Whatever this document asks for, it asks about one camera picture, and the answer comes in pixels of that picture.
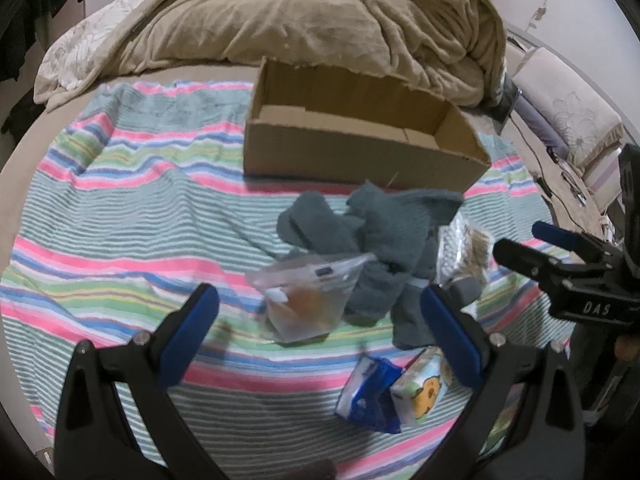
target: blue snack bag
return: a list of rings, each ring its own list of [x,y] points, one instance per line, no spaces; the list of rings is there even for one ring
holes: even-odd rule
[[[335,414],[356,426],[383,433],[400,433],[389,388],[402,368],[388,359],[363,356],[338,397]]]

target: pillow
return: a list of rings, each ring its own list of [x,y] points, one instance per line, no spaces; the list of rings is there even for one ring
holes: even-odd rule
[[[618,162],[621,151],[622,147],[619,145],[604,151],[588,167],[582,178],[601,213],[604,213],[622,193],[620,164]]]
[[[567,158],[569,155],[569,147],[566,142],[562,140],[562,137],[558,135],[551,124],[546,122],[546,119],[537,111],[534,106],[527,101],[526,97],[521,95],[516,101],[514,110],[522,118],[536,137],[542,141],[547,148],[551,148],[554,153],[562,159]]]
[[[527,56],[513,80],[567,143],[567,161],[580,170],[622,139],[624,127],[616,111],[546,48]]]

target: tissue packet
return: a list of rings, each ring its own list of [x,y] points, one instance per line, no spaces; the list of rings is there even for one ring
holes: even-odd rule
[[[396,413],[402,424],[420,426],[451,386],[453,373],[440,348],[428,347],[391,386]]]
[[[372,431],[400,433],[400,420],[389,387],[402,368],[388,359],[363,356],[338,397],[335,414]]]

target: screw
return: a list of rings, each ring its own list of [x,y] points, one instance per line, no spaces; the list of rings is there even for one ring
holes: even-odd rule
[[[501,332],[493,332],[492,334],[489,334],[489,343],[497,348],[504,346],[506,342],[507,338]]]
[[[133,336],[133,344],[138,346],[144,346],[149,341],[151,341],[151,334],[149,332],[142,331]]]
[[[556,352],[557,354],[561,354],[562,352],[564,352],[564,345],[562,344],[562,341],[558,340],[558,339],[554,339],[551,342],[551,349]]]
[[[78,353],[80,354],[86,354],[89,348],[91,348],[91,342],[87,341],[87,339],[78,343]]]

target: striped bedsheet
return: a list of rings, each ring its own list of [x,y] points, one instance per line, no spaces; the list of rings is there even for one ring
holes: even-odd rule
[[[326,340],[280,346],[260,333],[260,295],[244,272],[290,247],[278,214],[305,189],[344,210],[353,187],[242,175],[245,82],[103,86],[41,161],[0,283],[8,347],[33,413],[49,435],[74,345],[128,341],[153,330],[200,282],[217,286],[220,316],[170,395],[197,439],[231,478],[266,478],[331,457],[345,479],[407,478],[451,427],[468,393],[453,388],[428,424],[371,433],[333,415],[362,352],[406,364],[384,319],[344,324]],[[550,220],[512,147],[481,137],[493,165],[464,211],[495,237],[531,239]],[[567,338],[537,287],[494,266],[479,302],[487,330],[542,345]],[[160,460],[126,388],[119,389],[144,453]]]

